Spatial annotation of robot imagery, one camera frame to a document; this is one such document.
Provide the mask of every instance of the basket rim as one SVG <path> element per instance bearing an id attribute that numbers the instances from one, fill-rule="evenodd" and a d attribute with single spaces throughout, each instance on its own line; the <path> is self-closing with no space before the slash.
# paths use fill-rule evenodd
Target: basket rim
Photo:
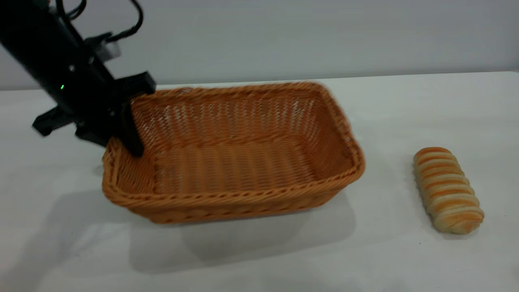
<path id="1" fill-rule="evenodd" d="M 190 88 L 181 87 L 176 89 L 160 90 L 155 94 L 141 96 L 141 99 L 160 99 L 166 94 L 181 94 L 182 98 L 206 97 L 208 95 L 219 95 L 229 92 L 275 90 L 275 89 L 298 89 L 305 91 L 317 91 L 325 102 L 328 112 L 331 114 L 334 126 L 346 144 L 351 154 L 353 165 L 347 171 L 334 176 L 301 183 L 282 188 L 248 190 L 235 192 L 205 192 L 188 194 L 157 194 L 157 193 L 129 193 L 123 191 L 117 185 L 118 171 L 120 169 L 120 156 L 124 151 L 122 143 L 117 138 L 110 139 L 105 154 L 103 155 L 103 183 L 102 188 L 105 196 L 113 203 L 127 208 L 171 208 L 171 207 L 194 207 L 214 206 L 247 203 L 271 203 L 286 201 L 304 196 L 313 195 L 318 192 L 342 189 L 348 184 L 358 180 L 365 170 L 364 154 L 350 130 L 349 122 L 342 109 L 332 98 L 328 89 L 315 82 L 279 83 L 264 85 L 248 85 L 241 87 L 226 88 Z"/>

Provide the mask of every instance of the bread roll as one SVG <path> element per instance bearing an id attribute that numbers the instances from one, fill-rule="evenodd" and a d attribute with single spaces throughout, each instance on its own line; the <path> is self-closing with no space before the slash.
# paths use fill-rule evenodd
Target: bread roll
<path id="1" fill-rule="evenodd" d="M 458 161 L 444 148 L 424 148 L 414 157 L 416 179 L 427 213 L 440 232 L 467 234 L 485 214 Z"/>

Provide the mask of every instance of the bread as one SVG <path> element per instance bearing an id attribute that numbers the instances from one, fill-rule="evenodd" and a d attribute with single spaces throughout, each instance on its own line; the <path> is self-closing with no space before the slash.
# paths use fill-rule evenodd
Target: bread
<path id="1" fill-rule="evenodd" d="M 414 157 L 416 179 L 427 213 L 440 232 L 468 234 L 479 227 L 485 214 L 452 153 L 444 148 L 424 148 Z"/>

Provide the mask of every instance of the wire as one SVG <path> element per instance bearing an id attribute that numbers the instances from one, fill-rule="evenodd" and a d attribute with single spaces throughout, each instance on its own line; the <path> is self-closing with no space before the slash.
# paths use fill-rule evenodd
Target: wire
<path id="1" fill-rule="evenodd" d="M 76 39 L 79 46 L 84 46 L 83 38 L 79 35 L 79 33 L 74 29 L 68 16 L 66 15 L 65 8 L 63 7 L 63 0 L 56 0 L 56 9 L 58 10 L 58 15 L 63 20 L 63 23 L 68 28 L 69 32 Z"/>
<path id="2" fill-rule="evenodd" d="M 83 13 L 85 7 L 87 7 L 87 0 L 81 0 L 81 3 L 76 8 L 72 9 L 72 11 L 68 12 L 66 15 L 69 17 L 70 20 L 74 20 L 78 18 L 79 15 L 81 15 L 81 13 Z"/>
<path id="3" fill-rule="evenodd" d="M 122 38 L 129 37 L 130 35 L 135 34 L 139 30 L 139 28 L 141 28 L 142 21 L 144 20 L 144 12 L 142 11 L 142 7 L 141 7 L 141 5 L 139 5 L 137 0 L 130 0 L 130 1 L 132 2 L 132 4 L 135 6 L 137 11 L 139 12 L 139 20 L 137 21 L 137 24 L 132 26 L 130 29 L 127 29 L 125 31 L 122 31 L 122 32 L 114 35 L 114 36 L 111 36 L 111 37 L 107 38 L 106 39 L 107 43 L 115 42 L 115 41 L 118 41 L 118 40 L 120 40 Z"/>

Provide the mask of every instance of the pastry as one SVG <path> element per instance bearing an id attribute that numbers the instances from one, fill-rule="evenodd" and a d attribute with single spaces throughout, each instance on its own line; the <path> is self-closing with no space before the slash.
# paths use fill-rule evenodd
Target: pastry
<path id="1" fill-rule="evenodd" d="M 485 214 L 452 153 L 424 148 L 414 157 L 420 194 L 432 223 L 440 232 L 467 234 L 479 227 Z"/>

